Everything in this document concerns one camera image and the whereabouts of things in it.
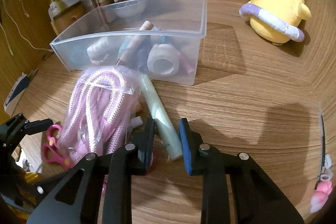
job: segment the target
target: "metal screw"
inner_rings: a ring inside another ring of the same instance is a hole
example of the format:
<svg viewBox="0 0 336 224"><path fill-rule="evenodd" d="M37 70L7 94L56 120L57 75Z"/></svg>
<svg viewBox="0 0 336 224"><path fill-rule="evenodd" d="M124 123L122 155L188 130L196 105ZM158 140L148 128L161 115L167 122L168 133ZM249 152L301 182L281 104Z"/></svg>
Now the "metal screw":
<svg viewBox="0 0 336 224"><path fill-rule="evenodd" d="M87 160L93 160L96 157L95 153L88 153L85 158Z"/></svg>
<svg viewBox="0 0 336 224"><path fill-rule="evenodd" d="M209 150L210 149L210 145L208 145L207 143L202 143L199 148L201 148L202 150Z"/></svg>
<svg viewBox="0 0 336 224"><path fill-rule="evenodd" d="M38 191L40 194L43 194L43 193L44 193L44 191L43 191L43 189L42 189L41 186L37 186L37 191Z"/></svg>
<svg viewBox="0 0 336 224"><path fill-rule="evenodd" d="M243 152L239 154L239 158L241 158L242 160L248 160L249 155Z"/></svg>
<svg viewBox="0 0 336 224"><path fill-rule="evenodd" d="M132 143L128 143L127 145L125 145L125 149L130 151L133 150L135 148L135 145Z"/></svg>

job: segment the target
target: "plastic storage box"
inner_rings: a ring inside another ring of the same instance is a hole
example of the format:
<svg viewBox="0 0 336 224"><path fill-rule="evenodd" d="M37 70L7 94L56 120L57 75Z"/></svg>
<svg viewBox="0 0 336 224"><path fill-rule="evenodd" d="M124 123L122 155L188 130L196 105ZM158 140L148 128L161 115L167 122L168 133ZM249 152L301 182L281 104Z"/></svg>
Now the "plastic storage box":
<svg viewBox="0 0 336 224"><path fill-rule="evenodd" d="M146 20L155 27L140 31ZM68 70L122 57L119 64L152 79L192 85L206 29L206 0L130 0L92 10L50 45Z"/></svg>

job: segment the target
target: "roll of tape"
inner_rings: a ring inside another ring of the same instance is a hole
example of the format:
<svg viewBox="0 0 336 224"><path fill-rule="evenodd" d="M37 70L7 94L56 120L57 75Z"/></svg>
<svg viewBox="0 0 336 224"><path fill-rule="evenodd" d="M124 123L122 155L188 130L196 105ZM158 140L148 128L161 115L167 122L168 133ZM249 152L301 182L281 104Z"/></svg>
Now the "roll of tape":
<svg viewBox="0 0 336 224"><path fill-rule="evenodd" d="M179 71L179 52L171 44L155 44L147 60L150 72L156 75L174 75Z"/></svg>

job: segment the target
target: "pink rope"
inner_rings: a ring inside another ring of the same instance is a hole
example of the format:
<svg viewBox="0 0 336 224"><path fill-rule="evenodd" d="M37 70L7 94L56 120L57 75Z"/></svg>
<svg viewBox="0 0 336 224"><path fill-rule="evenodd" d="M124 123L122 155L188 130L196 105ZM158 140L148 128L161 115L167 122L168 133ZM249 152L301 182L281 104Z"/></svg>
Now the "pink rope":
<svg viewBox="0 0 336 224"><path fill-rule="evenodd" d="M121 66L91 68L77 81L58 140L61 153L75 164L89 152L98 156L113 153L125 141L140 93L131 74ZM135 87L135 92L123 93L121 89L129 86Z"/></svg>

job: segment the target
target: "yellow plush toy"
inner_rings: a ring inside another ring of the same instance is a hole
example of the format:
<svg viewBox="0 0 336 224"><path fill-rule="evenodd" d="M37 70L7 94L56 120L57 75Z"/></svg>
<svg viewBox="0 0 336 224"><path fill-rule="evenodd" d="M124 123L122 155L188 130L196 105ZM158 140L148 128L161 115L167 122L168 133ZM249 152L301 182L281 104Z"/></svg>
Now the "yellow plush toy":
<svg viewBox="0 0 336 224"><path fill-rule="evenodd" d="M302 42L305 35L297 27L302 19L311 17L305 0L250 0L239 13L248 16L255 32L274 45L290 39Z"/></svg>

